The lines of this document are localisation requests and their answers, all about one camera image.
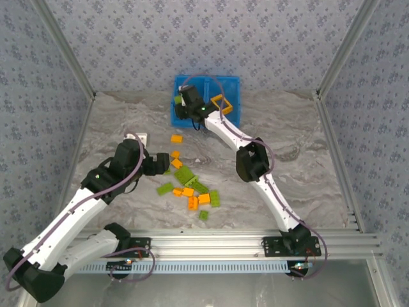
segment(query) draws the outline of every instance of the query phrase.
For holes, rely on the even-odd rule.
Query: marble tabletop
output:
[[[235,153],[208,130],[172,127],[170,101],[171,93],[162,91],[97,93],[68,197],[91,168],[113,156],[124,130],[132,130],[149,134],[151,154],[179,150],[182,163],[204,185],[219,190],[220,208],[203,205],[209,218],[201,221],[198,212],[187,210],[186,198],[157,194],[166,182],[178,186],[172,175],[142,177],[134,192],[118,196],[88,227],[117,222],[129,229],[277,228],[260,195],[236,174]],[[244,91],[240,128],[272,147],[274,179],[302,219],[314,227],[345,227],[347,208],[311,99],[285,91]],[[172,144],[172,134],[182,134],[183,144]]]

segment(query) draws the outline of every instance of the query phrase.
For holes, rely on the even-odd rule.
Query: lego brick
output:
[[[187,197],[191,197],[194,195],[194,190],[189,187],[184,187],[181,194]]]
[[[181,144],[183,142],[183,136],[173,134],[171,137],[171,142],[175,144]]]
[[[199,180],[199,176],[195,176],[184,184],[185,187],[190,187],[195,181]]]
[[[184,165],[173,174],[182,185],[185,185],[190,179],[194,177],[192,171]]]
[[[173,161],[171,162],[171,164],[172,164],[175,168],[177,168],[177,169],[180,169],[180,168],[183,166],[183,163],[180,162],[179,159],[173,160]]]
[[[182,192],[183,192],[183,189],[181,187],[175,187],[173,189],[173,194],[177,197],[181,197]]]
[[[208,211],[200,211],[199,213],[199,219],[201,219],[202,221],[207,221],[209,218],[209,212]]]
[[[172,191],[174,189],[172,182],[168,182],[156,189],[160,196],[165,195],[166,193]]]
[[[209,192],[210,195],[210,204],[213,208],[220,206],[219,192],[217,190],[212,190]]]
[[[199,192],[200,194],[206,194],[209,191],[209,188],[203,184],[201,184],[198,180],[193,182],[190,187],[195,191]]]
[[[220,94],[220,95],[214,96],[213,98],[210,99],[213,102],[213,104],[215,106],[217,106],[217,108],[219,110],[220,110],[220,106],[219,106],[218,101],[222,100],[222,97],[223,97],[223,95]],[[223,108],[223,114],[224,115],[229,114],[233,110],[233,106],[231,105],[231,103],[225,97],[224,97],[224,105],[223,106],[224,106],[224,108]]]
[[[175,96],[173,100],[175,104],[181,104],[181,95]]]
[[[187,208],[189,210],[197,210],[199,208],[199,202],[196,196],[189,197]]]
[[[180,156],[180,152],[177,150],[173,150],[173,152],[171,153],[172,158],[178,159],[179,156]]]
[[[199,195],[199,204],[200,205],[207,205],[208,203],[210,203],[210,195],[209,194]]]

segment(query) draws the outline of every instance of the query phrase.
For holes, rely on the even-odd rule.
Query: green lego brick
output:
[[[190,187],[195,181],[199,180],[199,176],[195,176],[184,184],[185,187]]]
[[[199,219],[201,219],[202,221],[207,221],[209,218],[209,212],[208,211],[200,211],[199,213]]]
[[[173,100],[175,104],[181,104],[181,95],[175,96]]]
[[[192,171],[184,165],[173,174],[181,185],[185,185],[190,179],[194,177]]]
[[[219,192],[217,190],[212,190],[209,192],[210,204],[213,208],[220,206]]]
[[[174,189],[174,187],[173,187],[172,182],[168,182],[168,183],[158,187],[156,189],[156,191],[158,191],[159,196],[162,196],[162,195],[165,195],[168,192],[173,191],[173,189]]]
[[[199,192],[200,194],[206,194],[209,191],[209,188],[203,184],[201,184],[198,180],[193,182],[190,187]]]

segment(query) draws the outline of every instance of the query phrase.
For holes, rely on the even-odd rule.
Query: patterned wallpaper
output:
[[[367,230],[409,306],[409,2],[381,1],[326,97]]]
[[[317,88],[362,0],[47,0],[96,91],[168,90],[176,74]]]
[[[0,12],[0,306],[15,306],[3,255],[52,219],[88,103],[30,1]]]

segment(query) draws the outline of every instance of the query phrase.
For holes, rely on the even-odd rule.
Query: blue plastic bin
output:
[[[173,96],[171,101],[171,123],[174,127],[192,127],[192,120],[180,120],[174,112],[173,97],[179,94],[179,86],[188,78],[188,75],[177,75],[174,78]],[[240,78],[233,76],[216,76],[217,80],[223,86],[226,99],[233,106],[233,111],[226,115],[236,127],[240,127]],[[199,94],[203,97],[205,103],[208,103],[214,96],[221,94],[219,87],[212,78],[206,75],[200,75],[189,80],[187,85],[196,86]]]

